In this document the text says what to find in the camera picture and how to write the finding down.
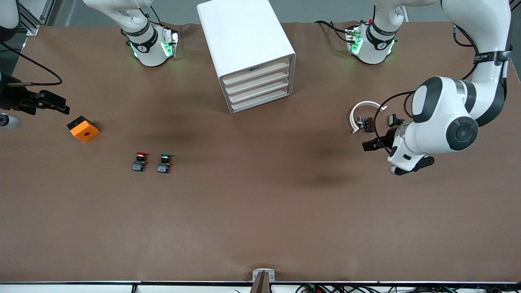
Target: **brown paper mat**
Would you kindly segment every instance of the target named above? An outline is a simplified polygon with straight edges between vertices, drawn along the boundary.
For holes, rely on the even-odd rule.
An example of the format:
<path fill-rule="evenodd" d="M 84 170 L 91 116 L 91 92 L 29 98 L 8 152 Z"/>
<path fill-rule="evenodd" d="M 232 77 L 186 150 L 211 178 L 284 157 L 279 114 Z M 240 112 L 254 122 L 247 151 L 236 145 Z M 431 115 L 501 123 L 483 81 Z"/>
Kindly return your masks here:
<path fill-rule="evenodd" d="M 49 90 L 71 114 L 19 113 L 21 128 L 0 133 L 0 280 L 242 280 L 256 267 L 279 280 L 521 279 L 513 70 L 505 110 L 474 146 L 391 176 L 384 151 L 362 151 L 374 136 L 350 134 L 351 107 L 460 78 L 472 49 L 449 23 L 406 23 L 369 66 L 324 26 L 283 26 L 294 94 L 237 115 L 200 26 L 183 26 L 179 58 L 157 68 L 118 27 L 28 38 L 23 52 L 63 77 Z M 25 60 L 15 76 L 52 81 Z M 403 117 L 401 103 L 385 114 Z M 66 127 L 79 115 L 102 131 L 89 143 Z M 131 171 L 136 151 L 151 154 L 144 173 Z M 175 155 L 169 175 L 155 171 L 161 153 Z"/>

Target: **black cable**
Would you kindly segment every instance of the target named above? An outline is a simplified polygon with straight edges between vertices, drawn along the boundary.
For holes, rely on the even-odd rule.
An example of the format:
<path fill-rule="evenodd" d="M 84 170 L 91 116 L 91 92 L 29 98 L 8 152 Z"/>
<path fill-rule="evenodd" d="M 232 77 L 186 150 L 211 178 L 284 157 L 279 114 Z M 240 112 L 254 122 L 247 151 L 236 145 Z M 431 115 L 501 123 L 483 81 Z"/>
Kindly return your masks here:
<path fill-rule="evenodd" d="M 333 291 L 329 290 L 326 286 L 317 285 L 317 287 L 324 293 L 333 293 Z"/>
<path fill-rule="evenodd" d="M 335 288 L 339 293 L 348 293 L 348 292 L 345 290 L 344 286 L 338 286 L 338 287 L 333 286 L 333 288 Z"/>
<path fill-rule="evenodd" d="M 378 142 L 383 146 L 383 149 L 388 153 L 390 154 L 391 151 L 388 150 L 387 146 L 385 146 L 381 139 L 380 139 L 380 135 L 378 135 L 378 127 L 376 125 L 376 117 L 378 117 L 378 113 L 380 112 L 380 110 L 382 109 L 382 107 L 387 104 L 390 100 L 394 99 L 395 97 L 399 97 L 401 95 L 406 95 L 406 94 L 410 94 L 410 93 L 414 93 L 414 91 L 408 91 L 408 92 L 403 92 L 403 93 L 399 93 L 399 94 L 396 94 L 390 98 L 388 98 L 387 100 L 385 100 L 381 105 L 380 107 L 378 107 L 378 109 L 376 110 L 376 114 L 375 114 L 375 118 L 374 118 L 374 121 L 375 121 L 375 134 L 376 134 L 376 139 L 378 140 Z"/>
<path fill-rule="evenodd" d="M 346 43 L 350 43 L 350 44 L 354 44 L 354 43 L 355 43 L 354 41 L 350 41 L 350 40 L 346 40 L 346 39 L 344 39 L 344 38 L 339 34 L 339 32 L 345 33 L 345 30 L 346 30 L 346 29 L 353 28 L 353 26 L 351 26 L 351 27 L 349 27 L 349 28 L 346 28 L 346 29 L 343 29 L 343 30 L 342 30 L 342 29 L 339 29 L 339 28 L 335 27 L 332 21 L 329 22 L 329 23 L 327 23 L 327 22 L 325 22 L 325 21 L 323 21 L 323 20 L 317 20 L 317 21 L 315 21 L 315 23 L 322 23 L 322 24 L 324 24 L 324 25 L 327 25 L 330 29 L 332 29 L 332 30 L 335 32 L 335 34 L 337 34 L 337 36 L 338 36 L 342 41 L 344 41 L 344 42 L 346 42 Z"/>
<path fill-rule="evenodd" d="M 505 69 L 505 62 L 506 61 L 503 61 L 503 63 L 501 64 L 501 72 L 500 72 L 500 80 L 499 80 L 499 83 L 501 84 L 501 86 L 503 86 L 503 96 L 506 100 L 506 93 L 507 93 L 507 89 L 506 89 L 506 77 L 503 77 L 503 70 Z"/>
<path fill-rule="evenodd" d="M 360 286 L 360 288 L 364 288 L 364 289 L 366 289 L 367 291 L 372 292 L 372 293 L 380 293 L 378 290 L 376 290 L 376 289 L 374 289 L 374 288 L 371 288 L 371 287 L 362 286 L 362 285 L 358 285 L 358 286 Z"/>
<path fill-rule="evenodd" d="M 363 291 L 362 289 L 360 289 L 360 287 L 358 285 L 349 284 L 349 286 L 353 288 L 352 290 L 350 290 L 350 292 L 357 290 L 357 291 L 360 291 L 361 293 L 367 293 L 366 291 Z"/>
<path fill-rule="evenodd" d="M 344 42 L 346 43 L 350 43 L 350 44 L 354 44 L 355 42 L 354 41 L 351 41 L 351 40 L 347 40 L 347 39 L 344 39 L 339 33 L 337 30 L 334 30 L 334 33 L 337 34 L 337 36 Z"/>
<path fill-rule="evenodd" d="M 11 51 L 11 50 L 9 50 L 9 49 L 7 49 L 7 50 L 1 50 L 0 53 L 3 53 L 3 52 L 10 52 L 10 51 Z"/>
<path fill-rule="evenodd" d="M 54 75 L 54 76 L 58 79 L 58 82 L 28 82 L 28 83 L 30 83 L 31 86 L 57 86 L 57 85 L 63 83 L 63 79 L 61 79 L 61 77 L 60 77 L 58 74 L 54 73 L 54 71 L 52 71 L 52 70 L 50 70 L 49 68 L 47 68 L 47 67 L 41 65 L 40 63 L 34 61 L 33 59 L 31 59 L 31 58 L 29 58 L 29 57 L 23 55 L 21 52 L 16 51 L 15 49 L 9 47 L 9 46 L 6 45 L 5 43 L 2 42 L 2 43 L 0 43 L 0 44 L 1 44 L 2 46 L 4 46 L 4 47 L 8 48 L 11 52 L 17 54 L 18 56 L 23 57 L 24 59 L 29 60 L 30 62 L 32 62 L 32 63 L 38 65 L 39 67 L 41 67 L 41 68 L 43 68 L 43 69 L 45 69 L 47 72 L 49 72 L 50 74 Z"/>
<path fill-rule="evenodd" d="M 405 100 L 403 101 L 403 111 L 405 112 L 405 114 L 410 118 L 410 119 L 413 119 L 413 115 L 411 113 L 409 113 L 409 110 L 407 110 L 407 101 L 409 100 L 409 97 L 411 95 L 413 95 L 414 92 L 408 94 L 406 97 L 405 97 Z"/>
<path fill-rule="evenodd" d="M 149 18 L 150 14 L 145 13 L 141 8 L 139 8 L 139 11 L 143 14 L 144 17 Z"/>
<path fill-rule="evenodd" d="M 336 28 L 334 25 L 333 25 L 333 22 L 325 22 L 323 20 L 317 20 L 315 21 L 315 23 L 322 23 L 323 25 L 327 25 L 330 29 L 332 30 L 336 30 L 338 32 L 344 32 L 345 33 L 345 30 L 342 30 L 342 29 L 339 29 L 339 28 Z"/>
<path fill-rule="evenodd" d="M 476 43 L 474 42 L 474 40 L 468 35 L 468 33 L 465 30 L 463 30 L 462 28 L 460 28 L 457 25 L 454 25 L 454 26 L 467 38 L 467 40 L 471 43 L 472 47 L 474 48 L 474 53 L 476 55 L 478 55 L 478 47 L 476 46 Z M 474 70 L 476 70 L 477 66 L 478 66 L 478 64 L 474 63 L 472 69 L 462 79 L 467 79 L 474 72 Z"/>
<path fill-rule="evenodd" d="M 516 289 L 514 289 L 514 287 L 512 287 L 512 286 L 509 286 L 509 287 L 510 287 L 510 290 L 511 290 L 511 291 L 515 291 L 516 293 L 519 293 L 519 291 L 517 291 Z"/>
<path fill-rule="evenodd" d="M 456 44 L 460 45 L 461 47 L 472 47 L 472 44 L 463 44 L 463 43 L 460 43 L 460 42 L 457 40 L 456 34 L 457 34 L 457 28 L 454 28 L 454 32 L 452 32 L 452 36 L 454 37 L 454 41 L 456 42 Z"/>
<path fill-rule="evenodd" d="M 157 22 L 161 23 L 161 20 L 159 19 L 159 16 L 157 16 L 156 10 L 152 6 L 150 6 L 150 9 L 152 9 L 152 12 L 156 15 Z"/>

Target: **small electronic component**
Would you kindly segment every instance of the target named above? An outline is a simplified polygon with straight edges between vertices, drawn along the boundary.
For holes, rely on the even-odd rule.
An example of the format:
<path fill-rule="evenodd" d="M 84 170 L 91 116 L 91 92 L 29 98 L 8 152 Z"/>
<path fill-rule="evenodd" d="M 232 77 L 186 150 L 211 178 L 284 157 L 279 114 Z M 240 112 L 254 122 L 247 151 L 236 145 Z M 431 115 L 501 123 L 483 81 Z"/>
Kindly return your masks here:
<path fill-rule="evenodd" d="M 360 117 L 358 117 L 356 124 L 364 132 L 367 132 L 367 133 L 375 132 L 375 120 L 372 117 L 365 118 L 364 116 L 360 116 Z"/>
<path fill-rule="evenodd" d="M 389 127 L 393 127 L 396 125 L 402 125 L 404 122 L 405 122 L 405 120 L 398 119 L 398 117 L 396 117 L 396 114 L 389 116 Z"/>
<path fill-rule="evenodd" d="M 73 122 L 67 124 L 67 128 L 69 128 L 70 133 L 72 133 L 75 138 L 83 142 L 88 142 L 100 134 L 100 131 L 94 126 L 94 124 L 83 116 L 80 116 Z"/>
<path fill-rule="evenodd" d="M 170 170 L 170 155 L 162 154 L 161 163 L 157 164 L 157 171 L 159 173 L 167 174 L 169 170 Z"/>
<path fill-rule="evenodd" d="M 146 153 L 143 152 L 137 152 L 135 156 L 134 164 L 132 164 L 132 170 L 143 172 L 145 170 L 145 158 Z"/>
<path fill-rule="evenodd" d="M 348 53 L 351 54 L 358 54 L 360 51 L 360 47 L 364 43 L 364 39 L 362 37 L 361 33 L 362 27 L 361 26 L 355 26 L 353 29 L 346 29 L 345 30 L 345 36 L 348 41 Z"/>

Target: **orange block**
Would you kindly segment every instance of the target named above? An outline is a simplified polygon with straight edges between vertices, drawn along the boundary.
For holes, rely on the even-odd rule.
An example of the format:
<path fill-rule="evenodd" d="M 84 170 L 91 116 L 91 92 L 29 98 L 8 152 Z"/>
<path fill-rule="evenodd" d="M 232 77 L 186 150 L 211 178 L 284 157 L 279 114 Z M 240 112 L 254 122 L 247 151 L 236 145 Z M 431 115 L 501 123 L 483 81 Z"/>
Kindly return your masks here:
<path fill-rule="evenodd" d="M 100 134 L 100 131 L 94 126 L 94 124 L 83 116 L 80 116 L 78 119 L 69 123 L 67 127 L 75 138 L 83 142 L 88 142 Z"/>

